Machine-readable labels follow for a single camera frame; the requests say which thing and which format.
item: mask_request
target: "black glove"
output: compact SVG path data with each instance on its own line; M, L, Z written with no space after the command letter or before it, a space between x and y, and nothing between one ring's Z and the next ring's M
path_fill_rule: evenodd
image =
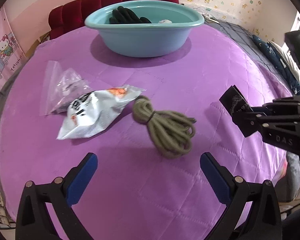
M112 11L113 17L109 19L110 24L132 24L132 23L151 23L147 18L138 16L128 8L119 6Z

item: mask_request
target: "silver rivet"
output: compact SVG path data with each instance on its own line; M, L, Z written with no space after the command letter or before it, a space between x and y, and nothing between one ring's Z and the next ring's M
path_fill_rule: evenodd
M266 183L268 186L271 186L271 185L272 185L272 182L271 182L270 180L268 180L268 179L265 181L265 183Z
M57 177L57 178L54 179L55 184L60 184L62 181L63 181L62 177Z
M28 181L28 182L26 183L26 187L31 187L32 184L33 184L33 182L30 180L30 181Z
M242 182L243 182L243 178L240 177L240 176L236 176L236 177L234 178L234 180L235 180L236 182L238 182L238 183L242 183Z

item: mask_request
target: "hello kitty curtain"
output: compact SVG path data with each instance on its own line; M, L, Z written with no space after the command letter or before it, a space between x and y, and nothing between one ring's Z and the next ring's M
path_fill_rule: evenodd
M24 63L22 52L10 28L4 7L0 9L0 90L10 76Z

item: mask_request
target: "olive green rope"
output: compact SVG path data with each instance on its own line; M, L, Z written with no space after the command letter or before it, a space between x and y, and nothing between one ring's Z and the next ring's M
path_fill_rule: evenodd
M145 96L136 98L132 115L135 121L147 125L151 140L164 157L174 159L190 152L194 118L175 111L154 111Z

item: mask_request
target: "purple bedspread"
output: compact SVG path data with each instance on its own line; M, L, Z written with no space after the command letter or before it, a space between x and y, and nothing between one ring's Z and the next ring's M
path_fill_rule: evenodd
M130 84L146 89L156 110L195 117L193 149L179 159L162 158L146 126L133 121L131 105L98 136L56 140L64 116L39 116L48 60L74 68L94 90ZM98 170L73 209L94 239L203 239L225 208L200 169L203 152L250 182L273 179L285 158L260 134L244 138L232 123L218 101L230 85L251 106L290 95L232 40L206 25L194 28L181 49L158 58L117 55L85 27L45 42L18 76L1 118L0 178L10 215L16 218L26 181L49 183L93 152Z

